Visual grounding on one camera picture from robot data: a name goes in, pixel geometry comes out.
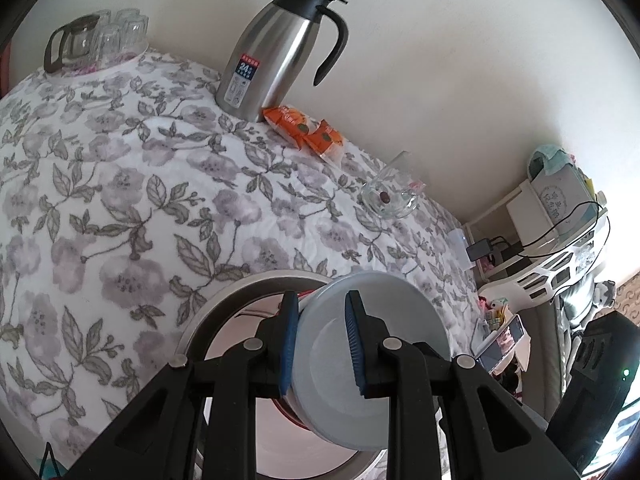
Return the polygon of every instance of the silver bolt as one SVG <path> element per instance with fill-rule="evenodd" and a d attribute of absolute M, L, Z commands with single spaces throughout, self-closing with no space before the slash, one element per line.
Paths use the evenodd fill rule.
<path fill-rule="evenodd" d="M 259 350 L 262 348 L 262 339 L 258 339 L 257 337 L 250 337 L 247 339 L 242 345 L 247 350 Z"/>
<path fill-rule="evenodd" d="M 456 362 L 460 368 L 466 368 L 467 370 L 471 370 L 471 368 L 476 366 L 476 360 L 470 355 L 459 355 L 456 357 Z"/>
<path fill-rule="evenodd" d="M 171 368 L 184 368 L 189 360 L 187 356 L 184 354 L 176 354 L 171 359 L 169 359 L 169 366 Z"/>
<path fill-rule="evenodd" d="M 402 346 L 402 341 L 400 341 L 397 337 L 387 337 L 382 342 L 382 346 L 387 350 L 399 350 Z"/>

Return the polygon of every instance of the metal pot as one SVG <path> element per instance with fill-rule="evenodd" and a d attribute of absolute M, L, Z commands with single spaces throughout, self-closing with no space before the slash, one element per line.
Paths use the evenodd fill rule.
<path fill-rule="evenodd" d="M 177 354 L 189 359 L 203 360 L 213 338 L 235 314 L 254 301 L 282 294 L 286 290 L 303 292 L 319 288 L 331 279 L 320 274 L 302 270 L 270 270 L 243 278 L 220 290 L 193 317 L 180 338 Z M 204 415 L 202 424 L 206 426 Z M 198 443 L 196 464 L 202 468 L 203 441 Z M 358 451 L 344 464 L 314 477 L 314 480 L 352 480 L 371 468 L 380 456 L 379 451 Z M 257 474 L 258 480 L 275 480 L 269 476 Z"/>

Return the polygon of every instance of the carafe label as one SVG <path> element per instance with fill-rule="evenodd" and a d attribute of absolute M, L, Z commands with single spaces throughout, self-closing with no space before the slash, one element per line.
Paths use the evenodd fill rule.
<path fill-rule="evenodd" d="M 242 104 L 242 99 L 244 99 L 244 95 L 251 84 L 251 79 L 254 78 L 255 71 L 258 70 L 259 66 L 260 61 L 257 59 L 247 54 L 240 56 L 236 71 L 231 77 L 225 93 L 225 101 L 233 108 L 239 108 Z"/>

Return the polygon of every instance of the orange snack package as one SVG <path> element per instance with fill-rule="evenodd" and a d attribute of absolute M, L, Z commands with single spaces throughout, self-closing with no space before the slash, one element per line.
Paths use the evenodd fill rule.
<path fill-rule="evenodd" d="M 269 126 L 291 144 L 296 145 L 299 150 L 304 145 L 302 139 L 315 128 L 308 116 L 288 106 L 265 108 L 262 113 Z"/>
<path fill-rule="evenodd" d="M 340 168 L 340 162 L 344 155 L 344 137 L 338 130 L 329 126 L 324 119 L 316 131 L 303 137 L 303 141 L 323 160 Z"/>

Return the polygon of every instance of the floral tablecloth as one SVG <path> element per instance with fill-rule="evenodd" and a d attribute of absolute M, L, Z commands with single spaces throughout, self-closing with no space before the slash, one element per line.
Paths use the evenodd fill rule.
<path fill-rule="evenodd" d="M 358 202 L 380 162 L 340 169 L 224 114 L 219 74 L 147 53 L 82 85 L 38 71 L 0 102 L 0 402 L 70 465 L 166 363 L 193 314 L 271 269 L 392 272 L 437 308 L 454 354 L 478 311 L 423 200 Z"/>

